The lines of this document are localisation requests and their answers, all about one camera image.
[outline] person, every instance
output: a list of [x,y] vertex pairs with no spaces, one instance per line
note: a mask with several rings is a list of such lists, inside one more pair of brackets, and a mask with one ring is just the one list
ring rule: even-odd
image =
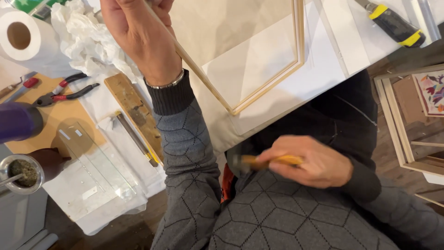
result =
[[101,0],[109,31],[146,78],[162,134],[168,209],[152,249],[444,249],[444,218],[375,174],[366,71],[243,142],[258,161],[304,163],[239,176],[221,206],[208,130],[168,33],[172,4],[152,1],[165,29],[144,0]]

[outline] purple object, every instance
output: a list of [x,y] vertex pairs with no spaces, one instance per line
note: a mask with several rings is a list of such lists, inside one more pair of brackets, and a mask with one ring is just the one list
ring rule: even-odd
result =
[[22,141],[38,135],[43,129],[43,118],[29,103],[0,104],[0,143]]

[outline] sweater cuff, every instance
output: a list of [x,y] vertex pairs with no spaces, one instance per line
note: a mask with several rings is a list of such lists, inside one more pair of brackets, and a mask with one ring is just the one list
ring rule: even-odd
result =
[[153,101],[153,111],[161,116],[178,114],[195,99],[190,86],[190,74],[186,69],[182,80],[176,86],[164,89],[154,89],[150,86],[147,88]]
[[341,187],[342,191],[360,202],[367,203],[376,200],[381,194],[381,182],[378,176],[353,157],[349,159],[353,164],[353,173],[350,181]]

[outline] colorful floral artwork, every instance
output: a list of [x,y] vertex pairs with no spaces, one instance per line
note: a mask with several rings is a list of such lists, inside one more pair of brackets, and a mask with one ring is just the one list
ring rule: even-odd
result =
[[426,116],[444,117],[444,70],[414,74]]

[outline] hand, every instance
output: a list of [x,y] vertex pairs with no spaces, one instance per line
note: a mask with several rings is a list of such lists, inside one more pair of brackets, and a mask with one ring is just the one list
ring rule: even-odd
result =
[[304,163],[298,166],[270,163],[270,170],[305,186],[340,187],[352,177],[353,165],[347,157],[308,136],[281,136],[256,160],[271,161],[284,155],[300,156]]
[[[168,12],[173,1],[152,2],[152,9],[172,34]],[[167,85],[179,76],[182,59],[168,31],[149,13],[145,0],[100,0],[100,5],[111,35],[150,85]]]

